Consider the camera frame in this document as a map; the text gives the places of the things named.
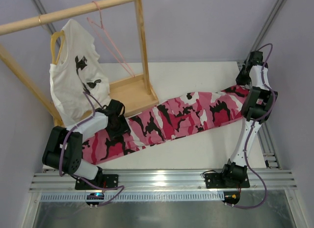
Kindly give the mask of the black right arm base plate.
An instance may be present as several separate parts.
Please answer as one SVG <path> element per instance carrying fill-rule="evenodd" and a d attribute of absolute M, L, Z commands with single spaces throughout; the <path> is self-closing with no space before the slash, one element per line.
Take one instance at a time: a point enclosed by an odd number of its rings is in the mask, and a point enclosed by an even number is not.
<path fill-rule="evenodd" d="M 244 179 L 238 179 L 237 177 L 227 176 L 222 172 L 218 173 L 215 170 L 208 170 L 202 173 L 202 177 L 205 180 L 207 189 L 250 188 L 248 176 Z"/>

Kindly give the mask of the pink camouflage trousers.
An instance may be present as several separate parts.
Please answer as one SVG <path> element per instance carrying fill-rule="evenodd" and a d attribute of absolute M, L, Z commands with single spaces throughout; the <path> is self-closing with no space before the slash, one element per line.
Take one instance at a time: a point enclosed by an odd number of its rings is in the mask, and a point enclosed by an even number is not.
<path fill-rule="evenodd" d="M 127 118 L 131 129 L 113 140 L 103 129 L 82 144 L 82 158 L 94 165 L 133 152 L 221 127 L 241 119 L 249 90 L 234 85 L 219 92 L 191 92 Z"/>

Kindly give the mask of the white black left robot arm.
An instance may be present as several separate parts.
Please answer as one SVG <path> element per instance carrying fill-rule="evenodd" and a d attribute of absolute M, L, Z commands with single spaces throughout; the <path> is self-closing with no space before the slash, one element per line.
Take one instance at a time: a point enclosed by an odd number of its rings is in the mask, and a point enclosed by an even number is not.
<path fill-rule="evenodd" d="M 83 142 L 100 130 L 106 130 L 110 140 L 117 140 L 130 127 L 124 117 L 125 107 L 111 100 L 109 105 L 93 110 L 91 116 L 69 126 L 52 129 L 42 162 L 59 171 L 60 176 L 68 174 L 76 180 L 75 189 L 118 189 L 117 174 L 104 174 L 102 168 L 83 159 Z"/>

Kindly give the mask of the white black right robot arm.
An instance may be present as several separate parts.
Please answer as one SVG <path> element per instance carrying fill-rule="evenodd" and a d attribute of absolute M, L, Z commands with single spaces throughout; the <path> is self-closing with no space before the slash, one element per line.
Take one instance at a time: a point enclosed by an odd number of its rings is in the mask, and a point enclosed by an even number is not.
<path fill-rule="evenodd" d="M 262 124 L 269 118 L 278 93 L 269 84 L 268 65 L 263 52 L 253 51 L 236 78 L 239 85 L 248 85 L 249 94 L 242 106 L 242 129 L 236 148 L 221 172 L 224 188 L 239 188 L 247 183 L 250 170 L 248 157 Z"/>

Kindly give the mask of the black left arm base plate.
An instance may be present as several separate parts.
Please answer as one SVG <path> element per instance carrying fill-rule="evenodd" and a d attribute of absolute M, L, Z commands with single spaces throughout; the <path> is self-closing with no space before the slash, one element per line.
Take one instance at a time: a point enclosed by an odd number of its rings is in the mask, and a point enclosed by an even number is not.
<path fill-rule="evenodd" d="M 102 174 L 95 177 L 93 180 L 79 179 L 75 183 L 76 190 L 92 190 L 96 189 L 94 186 L 104 189 L 112 189 L 118 187 L 118 174 Z"/>

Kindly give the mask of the yellow wooden hanger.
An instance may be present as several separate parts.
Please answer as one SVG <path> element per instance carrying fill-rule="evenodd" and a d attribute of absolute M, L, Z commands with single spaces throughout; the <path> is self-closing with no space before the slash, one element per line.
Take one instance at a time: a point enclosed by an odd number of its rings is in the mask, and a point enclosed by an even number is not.
<path fill-rule="evenodd" d="M 56 31 L 54 33 L 51 33 L 48 25 L 42 24 L 41 16 L 42 16 L 41 14 L 38 16 L 38 21 L 42 29 L 47 31 L 49 35 L 51 36 L 50 49 L 51 49 L 51 55 L 52 55 L 52 63 L 54 65 L 57 65 L 61 57 L 63 45 L 65 43 L 65 32 L 61 30 L 61 31 Z"/>

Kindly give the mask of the white printed t-shirt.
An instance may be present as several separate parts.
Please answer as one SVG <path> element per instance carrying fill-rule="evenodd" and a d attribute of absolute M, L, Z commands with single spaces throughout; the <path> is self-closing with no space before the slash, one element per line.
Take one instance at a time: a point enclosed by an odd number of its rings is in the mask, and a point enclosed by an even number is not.
<path fill-rule="evenodd" d="M 109 80 L 100 66 L 94 37 L 70 19 L 62 29 L 65 41 L 57 64 L 50 65 L 52 101 L 65 126 L 73 125 L 92 110 L 108 105 Z"/>

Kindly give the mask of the wooden clothes rack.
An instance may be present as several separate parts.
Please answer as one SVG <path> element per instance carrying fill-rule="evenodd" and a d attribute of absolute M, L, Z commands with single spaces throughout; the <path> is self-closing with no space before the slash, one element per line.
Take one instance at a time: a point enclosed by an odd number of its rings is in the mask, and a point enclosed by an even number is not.
<path fill-rule="evenodd" d="M 143 73 L 110 83 L 111 97 L 121 101 L 125 105 L 125 116 L 129 117 L 159 103 L 158 97 L 150 83 L 149 77 L 142 0 L 100 0 L 97 2 L 91 2 L 88 4 L 1 25 L 0 33 L 1 35 L 6 35 L 95 11 L 100 12 L 104 9 L 129 2 L 134 2 L 135 6 Z M 46 110 L 53 117 L 54 124 L 57 126 L 63 125 L 63 121 L 54 104 L 41 92 L 39 87 L 36 86 L 36 84 L 25 73 L 23 68 L 4 46 L 1 46 L 0 48 L 0 58 L 3 63 L 11 70 L 11 72 L 46 108 Z"/>

